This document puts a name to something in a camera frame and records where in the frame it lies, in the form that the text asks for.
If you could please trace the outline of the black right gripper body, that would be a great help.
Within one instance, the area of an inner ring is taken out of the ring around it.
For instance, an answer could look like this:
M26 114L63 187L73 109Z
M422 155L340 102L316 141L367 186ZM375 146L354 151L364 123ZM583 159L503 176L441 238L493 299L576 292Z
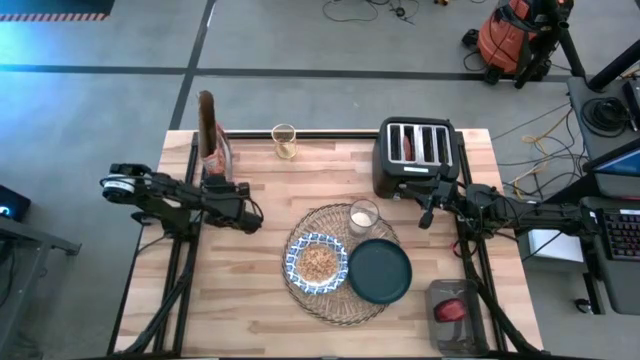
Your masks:
M457 193L457 181L449 177L449 171L450 166L442 164L436 175L422 185L422 193L419 197L424 210L419 220L421 229L428 229L431 226L434 208L450 204Z

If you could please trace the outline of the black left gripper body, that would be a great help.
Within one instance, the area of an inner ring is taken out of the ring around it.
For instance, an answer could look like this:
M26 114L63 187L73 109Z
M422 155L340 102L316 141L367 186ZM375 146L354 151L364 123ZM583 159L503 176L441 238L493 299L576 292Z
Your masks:
M207 175L201 183L206 204L204 222L253 234L261 228L264 214L251 198L247 182L235 183L224 175Z

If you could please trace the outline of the clear cup with white filling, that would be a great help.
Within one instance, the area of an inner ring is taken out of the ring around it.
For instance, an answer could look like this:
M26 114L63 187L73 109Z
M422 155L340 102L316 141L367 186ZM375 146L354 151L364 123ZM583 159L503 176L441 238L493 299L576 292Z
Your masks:
M373 201L360 199L350 205L348 218L350 233L354 236L365 236L378 222L379 209Z

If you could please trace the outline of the orange cereal box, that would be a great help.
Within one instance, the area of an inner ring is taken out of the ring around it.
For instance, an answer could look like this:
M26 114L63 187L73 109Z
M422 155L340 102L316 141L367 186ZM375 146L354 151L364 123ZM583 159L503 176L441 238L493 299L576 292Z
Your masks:
M233 155L229 139L216 120L213 94L208 90L198 94L199 157L208 176L233 180Z

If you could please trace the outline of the blue floral paper bowl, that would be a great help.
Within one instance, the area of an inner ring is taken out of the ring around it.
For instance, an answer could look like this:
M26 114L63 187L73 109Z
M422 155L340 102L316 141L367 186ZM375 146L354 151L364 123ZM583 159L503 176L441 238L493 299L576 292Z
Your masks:
M326 245L336 252L339 269L327 281L308 282L301 278L296 265L303 250L310 245ZM320 234L307 233L295 240L285 252L285 277L294 285L299 287L304 293L310 295L321 295L335 291L346 280L348 275L348 254L344 245L335 237Z

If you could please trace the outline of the dark green plate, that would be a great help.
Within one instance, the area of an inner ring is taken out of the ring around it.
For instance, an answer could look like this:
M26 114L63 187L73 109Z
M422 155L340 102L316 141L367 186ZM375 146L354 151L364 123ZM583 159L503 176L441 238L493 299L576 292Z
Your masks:
M348 279L354 292L377 305L401 299L412 282L406 252L386 239L369 239L357 245L348 258Z

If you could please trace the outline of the round woven placemat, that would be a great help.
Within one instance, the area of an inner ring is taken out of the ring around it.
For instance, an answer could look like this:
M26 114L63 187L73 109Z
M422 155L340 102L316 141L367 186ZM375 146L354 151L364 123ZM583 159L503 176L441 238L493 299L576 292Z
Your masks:
M335 291L310 295L285 277L285 252L299 237L307 233L326 234L338 239L346 248L348 256L355 247L369 239L386 239L396 244L400 241L392 226L384 219L378 220L374 228L365 236L354 236L349 230L349 203L324 205L308 212L291 230L283 248L281 273L284 284L292 299L309 315L325 323L336 326L356 326L363 324L386 310L386 305L377 305L360 298L348 280Z

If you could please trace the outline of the clear glass with yellow filling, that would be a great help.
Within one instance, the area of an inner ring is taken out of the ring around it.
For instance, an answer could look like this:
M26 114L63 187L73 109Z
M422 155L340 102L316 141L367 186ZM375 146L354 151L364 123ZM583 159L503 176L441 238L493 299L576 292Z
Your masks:
M291 159L297 154L296 129L290 124L278 124L271 130L275 153L281 159Z

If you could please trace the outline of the white paper sheet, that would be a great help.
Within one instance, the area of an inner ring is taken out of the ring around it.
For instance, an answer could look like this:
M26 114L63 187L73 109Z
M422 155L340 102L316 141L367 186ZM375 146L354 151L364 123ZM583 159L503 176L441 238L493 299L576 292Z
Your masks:
M534 229L528 233L529 249L535 257L583 263L580 239L557 230Z

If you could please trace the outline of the clear plastic container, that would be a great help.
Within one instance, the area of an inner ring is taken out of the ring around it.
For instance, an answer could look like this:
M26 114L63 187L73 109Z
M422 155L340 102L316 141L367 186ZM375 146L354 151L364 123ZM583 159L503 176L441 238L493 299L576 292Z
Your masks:
M433 309L443 300L458 298L467 308L459 322L437 323ZM446 357L477 357L486 355L487 341L476 283L466 279L437 279L426 291L426 315L430 341Z

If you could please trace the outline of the orange shop vacuum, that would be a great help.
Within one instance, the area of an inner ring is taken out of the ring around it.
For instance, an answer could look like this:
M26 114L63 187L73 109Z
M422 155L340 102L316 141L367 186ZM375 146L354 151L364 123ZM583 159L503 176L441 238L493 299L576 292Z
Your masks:
M486 83L511 77L520 89L548 74L561 48L557 23L568 23L573 7L574 0L499 0L482 27L468 30L461 42L482 57Z

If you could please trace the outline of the black rig pole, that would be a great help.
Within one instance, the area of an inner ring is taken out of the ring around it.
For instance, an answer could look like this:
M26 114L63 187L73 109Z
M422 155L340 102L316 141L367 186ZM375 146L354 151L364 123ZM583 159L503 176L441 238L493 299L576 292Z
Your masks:
M640 61L640 38L592 77L586 85L592 91L601 91L637 61Z
M574 77L586 76L585 69L579 58L574 42L569 32L569 24L566 21L557 23L558 41L569 63L571 74Z

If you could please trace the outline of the grey side desk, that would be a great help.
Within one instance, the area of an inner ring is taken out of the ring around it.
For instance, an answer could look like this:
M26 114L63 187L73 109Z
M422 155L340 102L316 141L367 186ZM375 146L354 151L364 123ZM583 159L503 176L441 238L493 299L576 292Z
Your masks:
M601 91L590 90L587 82L582 77L572 77L568 89L589 162L640 138L640 107L625 98L625 89L634 85L634 80L614 80ZM585 164L581 166L583 176L557 193L558 199L587 206L601 230L601 209L640 210L640 200L602 197L594 176L583 169ZM640 262L610 259L602 234L593 241L593 251L595 260L589 270L604 282L612 309L619 314L640 315Z

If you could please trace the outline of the grey metal side table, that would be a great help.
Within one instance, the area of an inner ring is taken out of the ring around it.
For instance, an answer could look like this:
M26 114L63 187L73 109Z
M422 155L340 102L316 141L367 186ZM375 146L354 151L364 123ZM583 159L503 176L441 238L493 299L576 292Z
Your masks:
M8 360L49 253L76 256L81 244L0 216L0 360Z

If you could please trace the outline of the black device with blue light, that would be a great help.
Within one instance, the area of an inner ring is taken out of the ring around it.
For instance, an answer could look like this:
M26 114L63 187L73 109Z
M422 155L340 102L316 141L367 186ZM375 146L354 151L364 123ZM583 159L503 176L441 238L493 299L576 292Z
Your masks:
M30 205L29 198L0 185L0 216L22 222Z

